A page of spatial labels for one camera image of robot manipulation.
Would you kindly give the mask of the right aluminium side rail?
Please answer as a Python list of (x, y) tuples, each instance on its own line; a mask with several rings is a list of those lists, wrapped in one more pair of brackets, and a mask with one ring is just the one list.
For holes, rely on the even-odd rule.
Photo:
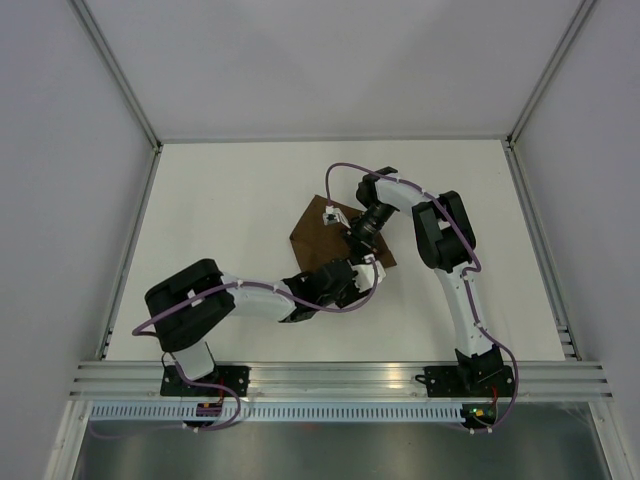
[(501, 143), (565, 358), (570, 361), (582, 361), (583, 358), (570, 325), (557, 271), (534, 205), (524, 168), (516, 152), (515, 143), (510, 137), (506, 137)]

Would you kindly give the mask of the aluminium front rail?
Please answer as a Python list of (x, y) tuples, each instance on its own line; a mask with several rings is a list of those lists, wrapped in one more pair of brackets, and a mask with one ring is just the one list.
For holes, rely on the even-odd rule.
[[(72, 375), (73, 400), (156, 400), (168, 361), (86, 361)], [(435, 366), (455, 366), (436, 362)], [(424, 362), (248, 362), (247, 395), (261, 401), (445, 401), (413, 377)], [(522, 362), (514, 367), (520, 402), (597, 402), (613, 397), (604, 368), (590, 361)]]

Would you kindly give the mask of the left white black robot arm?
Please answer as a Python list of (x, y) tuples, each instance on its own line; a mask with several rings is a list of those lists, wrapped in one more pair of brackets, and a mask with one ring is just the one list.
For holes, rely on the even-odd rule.
[(206, 396), (218, 384), (214, 356), (205, 336), (227, 317), (262, 318), (279, 323), (311, 319), (321, 307), (343, 310), (366, 295), (347, 260), (333, 260), (259, 287), (222, 272), (202, 259), (148, 290), (144, 296), (162, 351), (177, 361), (183, 383)]

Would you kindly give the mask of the aluminium frame post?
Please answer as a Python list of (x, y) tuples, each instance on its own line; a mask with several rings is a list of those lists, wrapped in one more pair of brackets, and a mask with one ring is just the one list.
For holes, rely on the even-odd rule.
[(556, 43), (531, 93), (518, 114), (515, 123), (504, 138), (504, 143), (509, 149), (512, 149), (521, 137), (534, 111), (551, 86), (551, 83), (560, 71), (572, 47), (577, 42), (581, 32), (598, 5), (598, 0), (581, 0), (578, 3), (576, 10), (564, 28), (560, 39)]
[(92, 12), (89, 3), (85, 0), (69, 0), (67, 4), (78, 19), (88, 40), (95, 49), (108, 74), (114, 81), (119, 94), (133, 116), (136, 124), (143, 132), (146, 140), (151, 145), (152, 150), (154, 152), (158, 152), (162, 147), (162, 142), (149, 121), (144, 108), (134, 92), (113, 49), (111, 48), (111, 45), (99, 25), (97, 18)]

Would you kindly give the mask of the right aluminium frame post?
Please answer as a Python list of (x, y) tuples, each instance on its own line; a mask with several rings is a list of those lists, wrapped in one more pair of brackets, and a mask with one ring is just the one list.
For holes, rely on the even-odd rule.
[(534, 111), (551, 86), (551, 83), (560, 71), (572, 47), (577, 42), (581, 32), (598, 5), (598, 0), (581, 0), (578, 3), (576, 10), (564, 28), (560, 39), (556, 43), (531, 93), (518, 114), (515, 123), (504, 138), (504, 143), (509, 149), (512, 149), (521, 137)]

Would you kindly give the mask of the left aluminium frame post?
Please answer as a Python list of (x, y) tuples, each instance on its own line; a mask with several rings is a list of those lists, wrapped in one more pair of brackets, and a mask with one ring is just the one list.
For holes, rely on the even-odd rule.
[(146, 140), (151, 145), (152, 150), (154, 152), (158, 152), (162, 147), (162, 142), (149, 121), (144, 108), (134, 92), (113, 49), (111, 48), (111, 45), (99, 25), (97, 18), (92, 12), (89, 3), (85, 0), (69, 0), (67, 4), (78, 19), (88, 40), (95, 49), (108, 74), (114, 81), (119, 94), (133, 116), (136, 124), (143, 132)]

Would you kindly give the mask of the aluminium side rail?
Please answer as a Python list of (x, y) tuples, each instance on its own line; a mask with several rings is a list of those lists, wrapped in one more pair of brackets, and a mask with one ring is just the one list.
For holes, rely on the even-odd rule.
[(524, 168), (516, 152), (515, 143), (510, 137), (506, 137), (501, 143), (565, 358), (570, 361), (582, 361), (583, 358), (570, 325), (557, 271), (534, 205)]
[(134, 204), (132, 222), (129, 227), (124, 250), (116, 271), (112, 291), (109, 295), (108, 308), (102, 322), (102, 331), (96, 349), (93, 354), (95, 360), (104, 360), (109, 348), (109, 342), (113, 331), (113, 326), (117, 320), (124, 289), (126, 287), (129, 270), (134, 256), (136, 244), (142, 227), (147, 204), (153, 187), (156, 172), (159, 166), (164, 145), (158, 143), (152, 149), (150, 163), (145, 170), (143, 184), (140, 195)]

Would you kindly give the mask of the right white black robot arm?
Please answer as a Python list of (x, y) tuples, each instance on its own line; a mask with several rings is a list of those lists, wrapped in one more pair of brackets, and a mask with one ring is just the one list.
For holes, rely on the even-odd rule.
[(411, 218), (419, 257), (438, 277), (454, 323), (457, 384), (469, 395), (482, 393), (493, 381), (491, 369), (481, 361), (492, 343), (481, 332), (473, 278), (479, 268), (476, 240), (460, 195), (449, 191), (434, 196), (385, 167), (362, 177), (356, 199), (365, 211), (342, 234), (349, 258), (360, 263), (377, 253), (377, 237), (394, 213)]

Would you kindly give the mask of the brown cloth napkin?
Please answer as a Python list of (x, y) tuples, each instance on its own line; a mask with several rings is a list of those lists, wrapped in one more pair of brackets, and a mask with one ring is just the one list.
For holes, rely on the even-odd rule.
[[(349, 250), (342, 237), (347, 228), (341, 224), (330, 226), (323, 224), (322, 214), (327, 205), (340, 208), (350, 224), (354, 217), (366, 210), (359, 211), (340, 203), (331, 203), (325, 197), (314, 196), (290, 235), (296, 260), (304, 274), (321, 272), (354, 280), (351, 266), (362, 263), (363, 260), (349, 258)], [(382, 263), (385, 272), (388, 268), (397, 265), (389, 248), (386, 254), (376, 259)]]

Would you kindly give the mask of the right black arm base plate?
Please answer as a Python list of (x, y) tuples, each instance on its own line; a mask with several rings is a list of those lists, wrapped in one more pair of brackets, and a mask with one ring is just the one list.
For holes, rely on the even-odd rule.
[(516, 382), (510, 367), (481, 379), (472, 379), (457, 366), (426, 366), (413, 379), (426, 388), (429, 398), (511, 397)]

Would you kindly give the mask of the left aluminium side rail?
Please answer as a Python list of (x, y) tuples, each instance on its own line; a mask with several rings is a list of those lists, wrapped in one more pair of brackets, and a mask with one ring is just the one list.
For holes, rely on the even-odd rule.
[(143, 184), (140, 195), (134, 204), (132, 222), (129, 227), (124, 250), (116, 271), (112, 291), (109, 295), (108, 308), (102, 322), (102, 331), (96, 349), (93, 354), (95, 360), (104, 360), (109, 348), (109, 342), (113, 331), (113, 326), (117, 320), (124, 289), (126, 287), (129, 270), (134, 256), (136, 244), (142, 227), (147, 204), (153, 187), (156, 172), (159, 166), (164, 145), (158, 143), (152, 149), (150, 163), (145, 170)]

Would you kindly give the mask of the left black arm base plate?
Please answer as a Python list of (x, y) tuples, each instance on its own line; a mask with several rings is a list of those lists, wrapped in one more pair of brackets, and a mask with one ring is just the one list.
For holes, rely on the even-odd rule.
[[(245, 397), (250, 383), (249, 371), (247, 366), (217, 366), (213, 373), (197, 379), (196, 383), (222, 385), (232, 390), (237, 396)], [(188, 384), (180, 377), (175, 365), (167, 365), (164, 367), (160, 395), (162, 397), (226, 397), (229, 393), (219, 388)]]

